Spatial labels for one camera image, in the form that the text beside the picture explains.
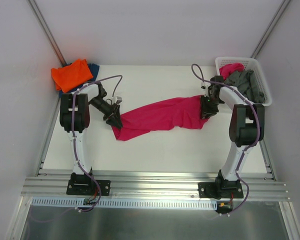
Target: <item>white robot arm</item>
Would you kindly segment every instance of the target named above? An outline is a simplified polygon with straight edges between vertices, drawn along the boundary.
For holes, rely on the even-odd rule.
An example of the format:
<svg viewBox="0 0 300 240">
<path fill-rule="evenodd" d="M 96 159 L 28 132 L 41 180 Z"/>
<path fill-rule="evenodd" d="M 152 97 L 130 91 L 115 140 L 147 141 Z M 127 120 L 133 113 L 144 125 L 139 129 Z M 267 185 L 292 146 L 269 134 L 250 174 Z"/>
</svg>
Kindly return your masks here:
<svg viewBox="0 0 300 240">
<path fill-rule="evenodd" d="M 229 126 L 229 137 L 232 143 L 226 162 L 219 170 L 215 182 L 198 184 L 199 196 L 215 199 L 243 198 L 238 174 L 253 149 L 258 135 L 258 141 L 264 137 L 265 109 L 262 104 L 255 104 L 242 95 L 238 96 L 237 88 L 225 86 L 222 76 L 215 76 L 210 82 L 208 96 L 201 97 L 201 117 L 207 119 L 214 116 L 218 112 L 218 105 L 225 103 L 232 110 Z"/>
<path fill-rule="evenodd" d="M 95 192 L 95 184 L 91 177 L 87 176 L 92 176 L 92 158 L 88 155 L 86 140 L 86 132 L 90 124 L 89 104 L 104 114 L 103 120 L 108 125 L 117 128 L 123 126 L 119 105 L 122 102 L 121 97 L 113 97 L 109 104 L 103 100 L 106 95 L 101 83 L 87 83 L 80 88 L 79 93 L 77 91 L 75 103 L 72 93 L 64 93 L 61 96 L 60 124 L 67 132 L 73 153 L 73 173 L 68 183 L 66 192 L 68 195 L 93 195 Z"/>
</svg>

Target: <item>cable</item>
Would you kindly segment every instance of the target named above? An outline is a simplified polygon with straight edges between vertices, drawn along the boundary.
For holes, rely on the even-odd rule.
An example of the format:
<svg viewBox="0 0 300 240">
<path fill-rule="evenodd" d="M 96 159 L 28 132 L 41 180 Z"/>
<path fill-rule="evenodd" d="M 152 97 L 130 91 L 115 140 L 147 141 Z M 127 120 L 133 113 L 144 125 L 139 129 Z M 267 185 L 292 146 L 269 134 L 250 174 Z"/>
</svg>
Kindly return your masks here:
<svg viewBox="0 0 300 240">
<path fill-rule="evenodd" d="M 88 202 L 91 202 L 91 201 L 95 200 L 96 197 L 97 197 L 97 194 L 98 194 L 98 189 L 95 188 L 94 194 L 93 194 L 91 197 L 88 198 Z"/>
<path fill-rule="evenodd" d="M 199 75 L 197 75 L 197 73 L 195 72 L 194 66 L 196 66 L 196 67 L 199 69 L 200 74 L 201 74 L 201 77 L 200 77 Z M 238 95 L 238 97 L 239 97 L 242 101 L 244 101 L 246 104 L 249 105 L 249 107 L 250 107 L 251 110 L 252 110 L 254 119 L 255 119 L 256 130 L 257 130 L 255 141 L 254 141 L 251 145 L 247 146 L 247 147 L 243 150 L 242 155 L 241 155 L 241 157 L 240 157 L 240 159 L 239 159 L 239 162 L 238 162 L 238 164 L 237 164 L 237 166 L 236 166 L 236 169 L 235 169 L 235 174 L 236 174 L 237 178 L 238 178 L 238 179 L 246 186 L 246 195 L 245 195 L 245 198 L 243 199 L 243 201 L 239 204 L 239 206 L 237 206 L 235 209 L 232 210 L 232 213 L 233 213 L 234 211 L 236 211 L 237 209 L 239 209 L 239 208 L 247 201 L 248 196 L 249 196 L 249 193 L 250 193 L 249 185 L 248 185 L 248 184 L 247 184 L 247 183 L 239 176 L 238 171 L 239 171 L 240 166 L 241 166 L 241 163 L 242 163 L 242 161 L 243 161 L 243 159 L 244 159 L 244 157 L 245 157 L 245 152 L 246 152 L 249 148 L 252 148 L 252 147 L 254 147 L 255 145 L 257 145 L 257 143 L 258 143 L 258 141 L 259 141 L 259 138 L 260 138 L 260 123 L 259 123 L 259 118 L 258 118 L 258 115 L 257 115 L 257 112 L 256 112 L 254 106 L 251 104 L 250 101 L 248 101 L 245 97 L 243 97 L 243 96 L 241 95 L 241 93 L 238 92 L 238 90 L 236 90 L 235 88 L 233 88 L 233 87 L 231 87 L 231 86 L 229 86 L 229 85 L 227 85 L 227 84 L 225 84 L 225 83 L 223 83 L 223 82 L 217 82 L 217 81 L 208 81 L 208 80 L 205 80 L 205 79 L 204 79 L 204 74 L 203 74 L 203 72 L 202 72 L 202 70 L 201 70 L 201 67 L 200 67 L 198 64 L 196 64 L 196 63 L 194 63 L 194 64 L 191 65 L 191 70 L 192 70 L 192 73 L 195 75 L 195 77 L 196 77 L 197 79 L 201 80 L 202 82 L 206 82 L 206 83 L 210 83 L 210 84 L 221 85 L 221 86 L 226 87 L 226 88 L 232 90 L 233 92 L 235 92 L 235 93 Z"/>
<path fill-rule="evenodd" d="M 120 82 L 121 82 L 121 80 L 122 80 L 122 78 L 123 78 L 122 75 L 120 75 L 120 76 L 121 76 L 121 77 L 120 77 L 119 81 L 117 82 L 117 84 L 115 85 L 115 87 L 114 87 L 114 89 L 113 89 L 112 97 L 115 96 L 115 92 L 116 92 L 116 90 L 117 90 L 117 87 L 118 87 L 118 85 L 120 84 Z"/>
<path fill-rule="evenodd" d="M 221 196 L 212 196 L 211 194 L 207 193 L 207 191 L 204 193 L 207 197 L 209 198 L 213 198 L 213 199 L 217 199 L 217 200 L 220 200 L 221 199 Z"/>
<path fill-rule="evenodd" d="M 111 100 L 110 98 L 107 98 L 105 101 L 107 101 L 107 100 L 110 100 L 110 101 L 111 101 L 110 105 L 113 104 L 113 102 L 112 102 L 112 100 Z"/>
<path fill-rule="evenodd" d="M 100 80 L 97 80 L 97 81 L 94 81 L 94 82 L 91 82 L 91 83 L 88 83 L 84 86 L 82 86 L 81 88 L 79 88 L 78 90 L 76 90 L 74 93 L 73 93 L 73 100 L 72 100 L 72 113 L 71 113 L 71 117 L 72 117 L 72 121 L 71 121 L 71 131 L 72 131 L 72 137 L 73 137 L 73 152 L 74 152 L 74 157 L 75 157 L 75 160 L 78 164 L 78 167 L 81 169 L 81 171 L 87 175 L 96 185 L 97 189 L 98 189 L 98 193 L 99 193 L 99 196 L 98 196 L 98 199 L 95 201 L 95 203 L 88 209 L 79 209 L 79 212 L 83 212 L 83 213 L 86 213 L 86 212 L 90 212 L 92 209 L 95 208 L 95 206 L 99 203 L 100 201 L 100 198 L 101 198 L 101 188 L 100 188 L 100 185 L 99 183 L 95 180 L 94 177 L 92 177 L 89 173 L 87 173 L 84 168 L 81 166 L 81 163 L 80 163 L 80 160 L 78 158 L 78 154 L 77 154 L 77 145 L 76 145 L 76 133 L 75 133 L 75 107 L 76 107 L 76 96 L 77 94 L 80 93 L 80 91 L 82 91 L 83 89 L 87 88 L 88 86 L 92 85 L 92 84 L 98 84 L 102 81 L 105 81 L 105 80 L 108 80 L 108 79 L 114 79 L 114 78 L 117 78 L 117 77 L 120 77 L 118 83 L 116 84 L 114 90 L 113 90 L 113 93 L 112 93 L 112 96 L 114 96 L 115 94 L 115 91 L 119 85 L 119 83 L 121 82 L 123 76 L 122 75 L 115 75 L 115 76 L 110 76 L 110 77 L 106 77 L 106 78 L 103 78 L 103 79 L 100 79 Z"/>
<path fill-rule="evenodd" d="M 50 223 L 50 222 L 53 222 L 54 220 L 60 218 L 61 216 L 63 216 L 64 214 L 66 214 L 67 212 L 69 212 L 70 210 L 73 210 L 74 208 L 73 207 L 69 207 L 67 208 L 65 211 L 63 211 L 61 214 L 59 214 L 58 216 L 52 218 L 52 219 L 49 219 L 49 220 L 38 220 L 38 219 L 35 219 L 33 216 L 32 216 L 32 207 L 30 207 L 29 209 L 29 213 L 28 213 L 28 217 L 36 222 L 36 223 L 39 223 L 39 224 L 45 224 L 45 223 Z"/>
<path fill-rule="evenodd" d="M 226 202 L 226 204 L 230 204 L 231 203 L 231 206 L 233 205 L 233 200 L 234 200 L 234 194 L 231 193 L 231 199 L 230 201 Z"/>
</svg>

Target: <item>blue cloth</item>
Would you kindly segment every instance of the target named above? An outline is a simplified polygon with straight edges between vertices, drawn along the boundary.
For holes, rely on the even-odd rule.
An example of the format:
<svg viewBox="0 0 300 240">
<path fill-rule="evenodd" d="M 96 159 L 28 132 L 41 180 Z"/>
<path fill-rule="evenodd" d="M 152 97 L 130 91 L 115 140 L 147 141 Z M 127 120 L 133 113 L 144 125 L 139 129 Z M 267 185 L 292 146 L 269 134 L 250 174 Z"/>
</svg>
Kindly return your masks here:
<svg viewBox="0 0 300 240">
<path fill-rule="evenodd" d="M 93 78 L 91 78 L 89 81 L 86 81 L 85 83 L 91 83 L 91 82 L 95 82 L 99 73 L 99 68 L 100 66 L 94 63 L 89 63 L 88 64 L 88 68 L 93 76 Z M 72 93 L 74 91 L 76 91 L 77 89 L 81 88 L 84 85 L 81 84 L 79 86 L 76 86 L 75 88 L 71 89 L 70 91 L 68 91 L 68 93 Z M 64 92 L 62 92 L 62 90 L 59 91 L 59 98 L 61 98 L 61 95 L 64 94 Z"/>
</svg>

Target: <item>gray cloth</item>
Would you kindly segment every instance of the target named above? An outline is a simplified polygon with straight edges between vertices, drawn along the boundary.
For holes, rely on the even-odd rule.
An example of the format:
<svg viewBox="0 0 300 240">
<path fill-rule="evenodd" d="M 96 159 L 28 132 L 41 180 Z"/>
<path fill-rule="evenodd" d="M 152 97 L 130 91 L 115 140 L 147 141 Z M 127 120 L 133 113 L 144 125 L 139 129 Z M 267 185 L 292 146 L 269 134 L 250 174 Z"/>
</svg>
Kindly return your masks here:
<svg viewBox="0 0 300 240">
<path fill-rule="evenodd" d="M 225 84 L 238 88 L 238 91 L 255 104 L 263 104 L 265 95 L 259 91 L 253 70 L 235 71 L 225 81 Z"/>
</svg>

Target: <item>metal frame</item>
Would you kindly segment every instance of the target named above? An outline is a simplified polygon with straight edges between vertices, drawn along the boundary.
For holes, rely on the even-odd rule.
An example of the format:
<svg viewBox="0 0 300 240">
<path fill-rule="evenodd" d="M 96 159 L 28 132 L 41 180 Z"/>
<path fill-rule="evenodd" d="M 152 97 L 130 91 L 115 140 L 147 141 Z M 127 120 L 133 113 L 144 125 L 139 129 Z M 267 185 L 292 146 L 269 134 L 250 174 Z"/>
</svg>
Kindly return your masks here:
<svg viewBox="0 0 300 240">
<path fill-rule="evenodd" d="M 275 27 L 277 26 L 278 22 L 280 21 L 283 14 L 286 12 L 289 4 L 292 2 L 292 0 L 283 0 L 280 4 L 279 8 L 275 12 L 273 18 L 271 19 L 268 27 L 266 28 L 264 34 L 262 35 L 261 39 L 259 40 L 257 46 L 255 47 L 251 58 L 256 59 L 261 50 L 264 48 L 266 42 L 268 41 L 270 35 L 273 33 Z"/>
<path fill-rule="evenodd" d="M 289 239 L 300 240 L 300 225 L 292 202 L 279 202 L 279 205 Z"/>
<path fill-rule="evenodd" d="M 70 170 L 50 171 L 37 177 L 27 177 L 21 192 L 22 196 L 64 197 L 66 195 Z M 215 173 L 157 173 L 127 171 L 94 171 L 98 180 L 110 180 L 109 198 L 122 199 L 174 199 L 199 200 L 198 183 L 213 182 Z M 249 184 L 248 201 L 289 202 L 291 200 L 287 185 L 273 181 L 271 174 L 242 174 Z"/>
<path fill-rule="evenodd" d="M 48 38 L 50 44 L 51 44 L 51 47 L 53 49 L 53 51 L 55 52 L 57 58 L 59 59 L 60 61 L 60 64 L 64 67 L 67 65 L 67 62 L 62 54 L 62 52 L 60 51 L 60 48 L 58 47 L 58 44 L 50 30 L 50 28 L 48 27 L 48 24 L 44 18 L 44 16 L 42 15 L 39 7 L 38 7 L 38 4 L 36 2 L 36 0 L 27 0 L 36 19 L 38 20 L 39 24 L 41 25 L 42 27 L 42 30 L 44 31 L 44 34 L 46 35 L 46 37 Z"/>
<path fill-rule="evenodd" d="M 53 51 L 62 66 L 66 60 L 53 37 L 36 0 L 27 0 L 35 17 L 48 38 Z M 265 43 L 280 21 L 283 13 L 292 0 L 283 0 L 272 18 L 258 45 L 253 51 L 252 58 L 257 58 Z M 59 113 L 59 101 L 52 115 L 43 150 L 35 176 L 27 177 L 21 192 L 21 201 L 15 216 L 14 225 L 8 232 L 8 239 L 16 240 L 22 236 L 28 211 L 34 196 L 70 198 L 66 195 L 71 170 L 43 169 L 54 126 Z M 242 173 L 241 177 L 249 184 L 250 194 L 248 201 L 275 201 L 279 202 L 284 223 L 290 239 L 300 239 L 299 224 L 295 218 L 291 197 L 284 182 L 276 181 L 276 175 L 269 156 L 265 141 L 260 142 L 261 151 L 267 173 Z M 127 171 L 94 171 L 93 174 L 102 180 L 111 180 L 111 192 L 108 199 L 130 200 L 174 200 L 174 201 L 200 201 L 198 192 L 199 182 L 211 182 L 216 173 L 158 173 L 158 172 L 127 172 Z"/>
<path fill-rule="evenodd" d="M 19 206 L 17 208 L 15 219 L 13 221 L 14 224 L 9 229 L 6 239 L 19 240 L 22 237 L 22 232 L 26 224 L 26 219 L 31 206 L 31 202 L 31 196 L 23 196 L 21 198 Z"/>
</svg>

